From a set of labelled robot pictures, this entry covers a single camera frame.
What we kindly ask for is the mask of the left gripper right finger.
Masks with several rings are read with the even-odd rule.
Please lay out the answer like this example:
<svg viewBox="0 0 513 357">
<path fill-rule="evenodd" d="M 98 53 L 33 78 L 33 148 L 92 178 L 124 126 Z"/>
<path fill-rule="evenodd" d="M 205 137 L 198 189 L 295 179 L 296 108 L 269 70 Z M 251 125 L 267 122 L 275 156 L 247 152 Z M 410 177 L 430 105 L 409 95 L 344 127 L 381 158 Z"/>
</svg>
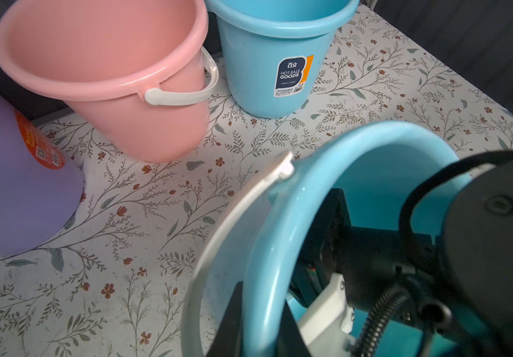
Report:
<svg viewBox="0 0 513 357">
<path fill-rule="evenodd" d="M 287 302 L 285 302 L 277 337 L 276 356 L 311 357 Z"/>
</svg>

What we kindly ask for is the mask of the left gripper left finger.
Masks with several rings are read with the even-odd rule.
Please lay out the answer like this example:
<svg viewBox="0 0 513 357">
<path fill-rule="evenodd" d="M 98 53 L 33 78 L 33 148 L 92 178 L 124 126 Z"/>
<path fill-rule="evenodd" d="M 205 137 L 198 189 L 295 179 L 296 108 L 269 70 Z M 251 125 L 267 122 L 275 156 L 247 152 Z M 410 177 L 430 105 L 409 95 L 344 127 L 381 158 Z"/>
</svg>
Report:
<svg viewBox="0 0 513 357">
<path fill-rule="evenodd" d="M 238 282 L 206 357 L 242 356 L 242 288 Z"/>
</svg>

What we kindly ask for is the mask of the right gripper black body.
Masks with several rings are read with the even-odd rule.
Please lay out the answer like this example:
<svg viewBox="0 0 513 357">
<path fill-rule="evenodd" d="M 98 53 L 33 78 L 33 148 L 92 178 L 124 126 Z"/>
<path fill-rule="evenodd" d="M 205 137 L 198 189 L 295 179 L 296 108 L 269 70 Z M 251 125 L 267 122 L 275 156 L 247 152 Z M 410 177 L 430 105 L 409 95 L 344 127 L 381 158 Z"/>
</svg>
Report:
<svg viewBox="0 0 513 357">
<path fill-rule="evenodd" d="M 353 226 L 344 191 L 333 188 L 315 214 L 289 286 L 309 307 L 331 276 L 343 276 L 348 305 L 370 311 L 384 290 L 401 275 L 416 275 L 431 284 L 433 276 L 415 267 L 398 231 Z"/>
</svg>

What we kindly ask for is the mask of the blue bucket white handle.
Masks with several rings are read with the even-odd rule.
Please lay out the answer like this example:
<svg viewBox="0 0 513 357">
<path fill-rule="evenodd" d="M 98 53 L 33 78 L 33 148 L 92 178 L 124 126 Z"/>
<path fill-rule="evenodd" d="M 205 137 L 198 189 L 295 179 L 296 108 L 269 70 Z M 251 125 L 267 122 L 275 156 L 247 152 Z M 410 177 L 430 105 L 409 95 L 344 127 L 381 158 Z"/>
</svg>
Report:
<svg viewBox="0 0 513 357">
<path fill-rule="evenodd" d="M 271 159 L 213 226 L 183 303 L 183 355 L 204 353 L 201 302 L 221 321 L 242 283 L 243 353 L 271 356 L 299 252 L 329 191 L 343 190 L 354 226 L 396 230 L 409 194 L 457 159 L 437 135 L 397 121 L 353 129 L 305 159 Z"/>
</svg>

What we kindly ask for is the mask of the blue bucket with label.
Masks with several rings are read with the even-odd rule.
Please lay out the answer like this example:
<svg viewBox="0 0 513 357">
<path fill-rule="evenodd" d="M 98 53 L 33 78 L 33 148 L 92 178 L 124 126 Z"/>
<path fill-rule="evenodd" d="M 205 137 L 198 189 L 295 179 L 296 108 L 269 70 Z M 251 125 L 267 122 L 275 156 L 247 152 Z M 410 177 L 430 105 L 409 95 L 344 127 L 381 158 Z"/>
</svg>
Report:
<svg viewBox="0 0 513 357">
<path fill-rule="evenodd" d="M 207 1 L 216 15 L 231 95 L 247 113 L 280 118 L 314 86 L 338 28 L 358 1 Z"/>
</svg>

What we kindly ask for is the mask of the purple plastic bucket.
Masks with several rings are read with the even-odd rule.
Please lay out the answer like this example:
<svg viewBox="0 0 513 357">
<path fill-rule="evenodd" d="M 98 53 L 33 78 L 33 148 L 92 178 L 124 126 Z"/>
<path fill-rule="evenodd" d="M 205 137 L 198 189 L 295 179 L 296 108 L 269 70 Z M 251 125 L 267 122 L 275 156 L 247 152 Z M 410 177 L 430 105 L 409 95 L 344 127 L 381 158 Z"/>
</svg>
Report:
<svg viewBox="0 0 513 357">
<path fill-rule="evenodd" d="M 82 171 L 0 96 L 0 257 L 49 240 L 76 212 Z"/>
</svg>

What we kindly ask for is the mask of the pink plastic bucket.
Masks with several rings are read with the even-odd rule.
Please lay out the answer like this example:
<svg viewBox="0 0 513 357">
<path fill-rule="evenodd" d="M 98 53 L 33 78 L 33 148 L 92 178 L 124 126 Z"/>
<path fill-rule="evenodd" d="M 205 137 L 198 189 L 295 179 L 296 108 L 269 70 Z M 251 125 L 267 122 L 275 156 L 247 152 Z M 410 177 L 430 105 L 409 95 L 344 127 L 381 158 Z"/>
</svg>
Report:
<svg viewBox="0 0 513 357">
<path fill-rule="evenodd" d="M 127 156 L 171 162 L 210 122 L 219 68 L 208 25 L 202 1 L 17 1 L 0 20 L 0 67 Z"/>
</svg>

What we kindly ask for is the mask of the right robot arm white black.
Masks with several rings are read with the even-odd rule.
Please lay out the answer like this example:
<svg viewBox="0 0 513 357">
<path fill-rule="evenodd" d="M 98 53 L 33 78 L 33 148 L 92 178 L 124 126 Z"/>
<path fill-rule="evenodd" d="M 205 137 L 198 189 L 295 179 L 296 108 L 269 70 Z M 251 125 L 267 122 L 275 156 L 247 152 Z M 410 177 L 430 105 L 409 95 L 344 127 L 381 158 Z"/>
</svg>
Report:
<svg viewBox="0 0 513 357">
<path fill-rule="evenodd" d="M 416 233 L 411 219 L 427 194 L 481 165 L 492 169 L 461 190 L 439 217 L 440 232 Z M 351 356 L 376 354 L 397 321 L 421 331 L 417 354 L 433 338 L 456 342 L 450 356 L 513 356 L 513 150 L 446 166 L 406 199 L 397 230 L 354 226 L 343 190 L 324 199 L 291 278 L 304 307 L 340 276 L 345 302 L 367 312 Z"/>
</svg>

